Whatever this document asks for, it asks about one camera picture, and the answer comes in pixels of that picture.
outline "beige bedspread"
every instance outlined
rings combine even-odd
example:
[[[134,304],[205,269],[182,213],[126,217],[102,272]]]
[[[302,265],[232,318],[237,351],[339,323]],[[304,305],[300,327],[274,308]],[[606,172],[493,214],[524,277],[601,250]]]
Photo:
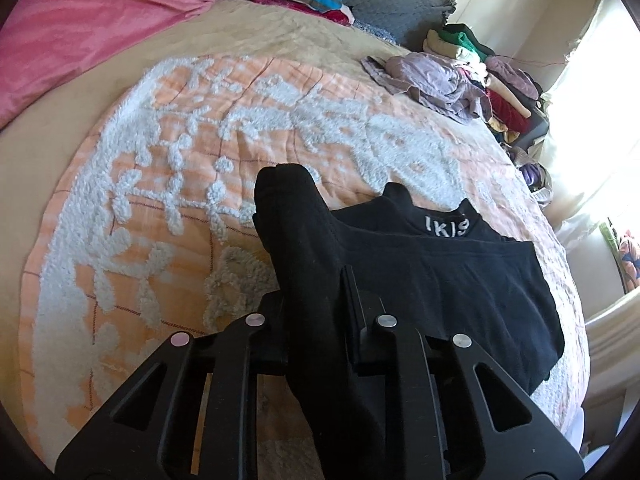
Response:
[[[360,31],[319,18],[287,9],[220,0],[211,11],[196,20],[177,25],[50,92],[16,119],[0,135],[0,189],[5,204],[0,219],[0,227],[3,228],[0,234],[0,290],[3,298],[0,306],[0,394],[14,420],[23,422],[18,370],[21,368],[21,373],[31,374],[28,363],[22,361],[19,364],[17,358],[20,272],[26,255],[33,247],[44,207],[58,179],[91,127],[124,90],[140,79],[146,69],[165,57],[217,52],[283,57],[370,84],[358,60],[366,55],[387,58],[400,51]],[[481,128],[474,132],[476,137],[470,136],[470,131],[461,130],[459,125],[453,125],[437,114],[433,114],[431,120],[442,131],[448,132],[455,142],[468,141],[472,149],[462,146],[457,153],[468,156],[469,160],[475,156],[473,150],[482,149],[481,141],[491,139],[489,133]],[[497,148],[492,144],[487,146],[492,152]],[[485,214],[493,209],[492,214],[497,214],[498,201],[494,201],[491,192],[476,191],[476,202],[486,200],[494,204],[494,207],[487,206],[485,211],[480,207],[481,212]],[[549,385],[536,399],[562,428],[580,405],[588,378],[580,303],[564,253],[534,202],[523,192],[522,206],[517,193],[508,197],[508,203],[513,206],[512,210],[505,211],[504,218],[496,219],[502,231],[508,231],[504,234],[536,242],[568,339],[565,356],[554,369]],[[518,215],[526,218],[519,221]],[[28,293],[28,282],[24,284]],[[53,323],[50,326],[52,337],[56,336],[55,328]],[[33,427],[34,422],[30,420],[29,425]]]

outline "bed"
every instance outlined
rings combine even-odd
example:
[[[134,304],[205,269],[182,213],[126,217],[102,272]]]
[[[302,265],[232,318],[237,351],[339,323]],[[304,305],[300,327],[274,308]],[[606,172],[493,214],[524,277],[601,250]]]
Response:
[[[2,131],[0,196],[4,199],[5,208],[0,217],[0,290],[3,297],[0,306],[0,394],[2,403],[18,428],[28,435],[30,443],[48,465],[54,463],[57,453],[72,436],[73,428],[69,430],[70,426],[63,425],[65,431],[62,434],[53,434],[61,426],[56,426],[55,421],[52,423],[46,420],[48,415],[42,407],[37,410],[33,407],[33,399],[37,395],[34,389],[52,387],[55,390],[54,384],[49,381],[55,382],[61,377],[57,372],[63,372],[62,369],[56,370],[53,365],[46,371],[45,381],[36,381],[31,361],[31,337],[34,327],[45,321],[49,324],[47,330],[50,338],[74,336],[73,331],[68,329],[63,306],[60,306],[59,316],[47,317],[38,313],[37,293],[34,292],[38,288],[38,272],[30,270],[30,267],[25,269],[25,263],[34,245],[37,248],[38,243],[49,239],[43,237],[40,226],[47,225],[47,221],[51,220],[47,215],[52,210],[47,209],[47,205],[50,206],[52,196],[55,199],[56,192],[63,190],[60,187],[62,184],[58,183],[61,176],[74,159],[79,146],[90,146],[86,144],[87,135],[100,135],[100,125],[113,114],[114,108],[110,107],[121,102],[119,99],[127,89],[162,60],[227,53],[244,56],[247,60],[290,60],[302,64],[302,72],[311,70],[306,68],[310,66],[320,69],[323,74],[337,73],[349,81],[363,85],[364,92],[371,91],[381,96],[381,89],[368,89],[374,84],[362,69],[360,59],[365,56],[387,59],[406,52],[404,48],[393,46],[365,32],[341,27],[293,10],[258,6],[241,0],[218,0],[203,15],[128,48],[78,78],[48,92]],[[407,96],[396,96],[393,99],[400,103],[398,106],[420,115],[433,131],[449,139],[453,153],[457,153],[461,164],[468,164],[475,158],[486,162],[486,165],[475,166],[476,171],[488,172],[486,175],[478,174],[478,182],[484,176],[492,179],[491,172],[487,169],[490,166],[498,168],[494,176],[513,178],[515,181],[516,173],[512,171],[510,161],[501,152],[484,124],[461,126],[419,107]],[[556,300],[566,347],[564,356],[552,371],[550,379],[540,386],[533,398],[560,430],[567,431],[584,399],[589,361],[580,301],[564,251],[535,200],[528,196],[526,186],[509,185],[504,186],[508,191],[500,191],[494,178],[493,187],[480,189],[479,186],[474,187],[474,178],[468,171],[464,173],[465,181],[461,189],[473,195],[478,211],[502,234],[530,239],[536,244],[538,258]],[[357,197],[350,196],[348,200],[354,201]],[[337,200],[334,206],[339,205],[340,201]],[[511,209],[501,209],[501,205],[511,205]],[[46,247],[40,249],[43,254],[47,251]],[[20,312],[20,305],[28,303],[29,296],[33,294],[36,294],[35,299],[31,298],[33,308],[29,310],[23,307]],[[175,330],[176,325],[180,323],[163,325],[158,329],[156,337],[164,338]],[[203,327],[199,329],[203,332],[206,330]],[[60,348],[64,346],[63,341],[58,341],[58,344]],[[263,386],[265,391],[271,391],[272,404],[278,406],[263,413],[267,421],[262,434],[263,451],[276,457],[275,461],[269,462],[270,473],[275,477],[295,474],[294,470],[286,469],[292,456],[304,457],[302,462],[298,461],[298,466],[314,467],[317,470],[312,449],[309,448],[308,428],[305,427],[300,412],[296,411],[295,401],[290,394],[287,395],[282,384]],[[75,402],[70,409],[76,409],[82,402]],[[96,401],[92,408],[95,409],[98,403]],[[86,419],[90,411],[82,412],[79,419]],[[286,416],[286,423],[275,422],[274,417],[282,414]],[[69,413],[56,416],[65,420],[74,418]]]

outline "bedspread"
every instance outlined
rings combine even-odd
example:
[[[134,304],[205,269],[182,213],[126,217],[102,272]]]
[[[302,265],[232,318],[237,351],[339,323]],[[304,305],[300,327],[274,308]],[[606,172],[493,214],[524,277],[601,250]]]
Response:
[[[566,340],[533,398],[562,428],[586,386],[579,302],[560,245],[489,139],[481,121],[462,127],[298,62],[159,63],[80,147],[26,265],[20,352],[32,444],[51,464],[171,332],[221,330],[277,288],[252,214],[258,170],[279,162],[303,164],[331,208],[395,180],[420,206],[449,210],[468,196],[498,232],[533,240]],[[288,396],[282,378],[260,384],[260,463],[275,477],[270,447],[312,450]],[[318,473],[308,453],[305,467]]]
[[[0,196],[6,207],[0,215],[0,398],[18,427],[29,435],[32,444],[40,440],[34,429],[37,421],[33,403],[27,400],[33,393],[29,393],[26,382],[33,373],[32,356],[26,348],[30,345],[28,334],[33,331],[34,319],[25,312],[18,319],[18,297],[24,263],[38,237],[42,213],[56,184],[92,126],[149,67],[171,56],[225,52],[295,60],[346,75],[362,86],[372,84],[360,65],[363,57],[388,59],[406,53],[404,49],[360,30],[315,16],[241,0],[219,0],[203,15],[179,23],[49,91],[2,131]],[[395,99],[408,106],[418,106],[405,96]],[[494,145],[497,145],[485,127],[459,126],[428,110],[422,109],[421,113],[430,117],[438,131],[444,129],[460,144],[468,146],[467,152],[456,152],[463,160],[473,160],[479,158],[476,153],[487,152],[488,155],[482,157],[498,157],[494,151]],[[536,241],[538,256],[561,313],[565,338],[571,344],[554,371],[553,383],[537,392],[536,399],[546,406],[545,412],[556,426],[565,428],[584,399],[588,380],[589,362],[580,301],[562,247],[537,206],[529,203],[526,193],[521,190],[517,195],[523,201],[520,207],[524,214],[512,213],[508,208],[498,210],[491,202],[481,205],[479,210],[484,216],[488,215],[488,210],[493,211],[487,216],[490,222],[497,216],[504,216],[501,223],[507,226],[508,232],[519,232],[518,238]],[[29,276],[32,275],[24,274],[25,282]],[[59,339],[55,320],[53,317],[54,324],[50,325],[52,342]],[[20,355],[18,322],[23,348]],[[20,392],[19,378],[24,380],[24,396]],[[300,412],[294,409],[297,403],[291,394],[286,389],[271,387],[271,384],[267,387],[271,392],[270,402],[262,404],[267,424],[261,425],[259,451],[261,456],[266,454],[271,459],[262,461],[263,471],[283,478],[304,478],[304,472],[317,465],[314,450],[309,446],[308,429]],[[22,397],[25,416],[22,416]],[[291,409],[276,410],[274,406],[291,406]],[[46,444],[50,450],[60,445],[55,436],[52,443]],[[35,447],[42,453],[41,445]],[[55,452],[47,459],[49,465],[52,465],[53,455]]]

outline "white curtain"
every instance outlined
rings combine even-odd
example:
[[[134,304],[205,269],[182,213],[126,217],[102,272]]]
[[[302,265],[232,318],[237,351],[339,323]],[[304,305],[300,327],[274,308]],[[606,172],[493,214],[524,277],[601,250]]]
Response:
[[[640,30],[620,0],[601,1],[546,97],[540,162],[555,198],[545,215],[562,245],[571,251],[605,218],[640,228]]]
[[[620,0],[602,0],[547,96],[540,162],[554,181],[545,209],[570,252],[611,218],[640,235],[640,30]],[[588,399],[624,393],[640,376],[640,289],[586,323]]]

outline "metal screw head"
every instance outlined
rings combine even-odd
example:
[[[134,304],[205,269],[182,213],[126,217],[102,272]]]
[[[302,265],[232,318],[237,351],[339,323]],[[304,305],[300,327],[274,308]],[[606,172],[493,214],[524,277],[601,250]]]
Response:
[[[264,316],[254,312],[253,314],[249,314],[245,317],[244,322],[249,326],[262,326],[264,325]]]
[[[376,318],[376,323],[384,328],[393,328],[398,324],[398,320],[391,314],[380,314]]]
[[[471,346],[471,338],[466,334],[456,334],[453,336],[453,344],[460,348],[469,348]]]
[[[174,346],[185,346],[191,336],[186,332],[176,332],[171,336],[171,344]]]

